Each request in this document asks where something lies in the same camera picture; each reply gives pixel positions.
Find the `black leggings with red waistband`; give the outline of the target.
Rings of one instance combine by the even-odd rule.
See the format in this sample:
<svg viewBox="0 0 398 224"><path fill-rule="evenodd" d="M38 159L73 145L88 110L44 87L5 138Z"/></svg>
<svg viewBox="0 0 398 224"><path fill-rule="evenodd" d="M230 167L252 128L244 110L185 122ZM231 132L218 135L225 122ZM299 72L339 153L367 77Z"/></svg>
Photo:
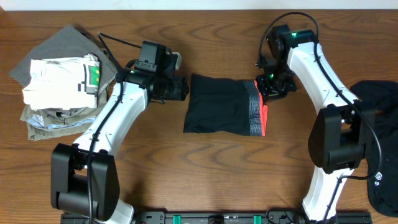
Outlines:
<svg viewBox="0 0 398 224"><path fill-rule="evenodd" d="M183 131L265 136L267 112L258 81L194 74Z"/></svg>

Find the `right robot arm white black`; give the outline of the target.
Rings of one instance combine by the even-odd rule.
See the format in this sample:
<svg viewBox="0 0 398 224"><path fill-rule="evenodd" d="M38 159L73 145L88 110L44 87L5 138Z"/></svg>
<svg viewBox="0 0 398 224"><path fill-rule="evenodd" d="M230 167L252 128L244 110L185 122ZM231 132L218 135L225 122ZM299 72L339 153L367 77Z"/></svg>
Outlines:
<svg viewBox="0 0 398 224"><path fill-rule="evenodd" d="M317 118L308 139L315 165L308 193L298 212L279 212L286 223L372 223L368 212L338 212L344 184L377 140L375 111L340 81L325 58L316 30L290 30L287 24L269 27L263 35L272 58L259 57L264 74L257 78L263 101L295 91L298 78L309 95Z"/></svg>

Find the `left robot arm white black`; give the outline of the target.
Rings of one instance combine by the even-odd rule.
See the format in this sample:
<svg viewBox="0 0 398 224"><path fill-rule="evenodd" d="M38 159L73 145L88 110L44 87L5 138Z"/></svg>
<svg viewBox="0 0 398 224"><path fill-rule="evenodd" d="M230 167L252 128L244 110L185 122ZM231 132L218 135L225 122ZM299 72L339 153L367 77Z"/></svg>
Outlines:
<svg viewBox="0 0 398 224"><path fill-rule="evenodd" d="M132 71L117 82L94 123L73 144L58 144L51 158L51 205L61 223L132 223L134 207L120 198L116 156L137 117L155 100L183 101L184 77Z"/></svg>

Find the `white folded printed shirt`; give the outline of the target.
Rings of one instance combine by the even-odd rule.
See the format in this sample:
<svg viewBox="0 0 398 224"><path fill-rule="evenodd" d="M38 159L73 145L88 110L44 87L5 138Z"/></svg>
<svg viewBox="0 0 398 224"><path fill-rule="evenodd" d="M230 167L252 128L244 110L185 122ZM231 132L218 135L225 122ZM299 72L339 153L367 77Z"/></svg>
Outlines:
<svg viewBox="0 0 398 224"><path fill-rule="evenodd" d="M100 75L100 62L93 54L32 59L31 80L22 90L24 103L33 110L96 108Z"/></svg>

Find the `black garment pile right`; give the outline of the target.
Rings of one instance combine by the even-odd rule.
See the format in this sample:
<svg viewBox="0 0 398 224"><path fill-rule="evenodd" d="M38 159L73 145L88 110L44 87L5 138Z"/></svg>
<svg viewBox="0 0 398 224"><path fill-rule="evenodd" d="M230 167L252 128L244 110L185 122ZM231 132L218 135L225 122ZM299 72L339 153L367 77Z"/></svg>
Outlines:
<svg viewBox="0 0 398 224"><path fill-rule="evenodd" d="M368 199L378 213L397 217L397 83L363 80L350 90L377 109L374 130L381 145L381 168L368 180Z"/></svg>

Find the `grey folded shirt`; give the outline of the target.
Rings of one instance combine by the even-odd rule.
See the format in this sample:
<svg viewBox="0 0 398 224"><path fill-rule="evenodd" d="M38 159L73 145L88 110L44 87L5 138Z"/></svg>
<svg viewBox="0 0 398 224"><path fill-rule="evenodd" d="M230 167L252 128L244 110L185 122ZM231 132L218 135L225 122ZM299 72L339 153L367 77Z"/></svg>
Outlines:
<svg viewBox="0 0 398 224"><path fill-rule="evenodd" d="M30 83L30 61L64 57L82 57L93 54L100 62L99 92L102 93L115 79L116 67L110 61L102 44L83 28L67 25L49 39L34 47L10 72L9 75L23 87Z"/></svg>

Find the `olive folded garment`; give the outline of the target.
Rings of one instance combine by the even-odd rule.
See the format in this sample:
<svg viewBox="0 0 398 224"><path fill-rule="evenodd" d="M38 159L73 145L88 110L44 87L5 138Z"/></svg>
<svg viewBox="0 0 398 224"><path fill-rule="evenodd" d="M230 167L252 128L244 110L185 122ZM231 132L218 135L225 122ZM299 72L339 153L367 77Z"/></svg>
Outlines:
<svg viewBox="0 0 398 224"><path fill-rule="evenodd" d="M58 138L85 132L96 120L104 105L107 103L107 91L103 91L98 98L97 108L74 108L70 110L44 109L32 110L26 105L21 121L25 121L28 129L28 140Z"/></svg>

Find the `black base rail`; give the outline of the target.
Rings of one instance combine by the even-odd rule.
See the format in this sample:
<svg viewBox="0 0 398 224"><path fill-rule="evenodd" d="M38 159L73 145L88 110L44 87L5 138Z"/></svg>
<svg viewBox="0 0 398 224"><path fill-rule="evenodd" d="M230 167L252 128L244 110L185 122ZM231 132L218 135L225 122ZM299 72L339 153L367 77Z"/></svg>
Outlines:
<svg viewBox="0 0 398 224"><path fill-rule="evenodd" d="M80 215L63 214L61 224L84 224L88 218ZM134 214L131 223L137 224L293 224L323 223L309 221L299 212L269 210L266 213L165 213L141 212ZM369 212L343 212L327 220L325 223L339 224L372 224Z"/></svg>

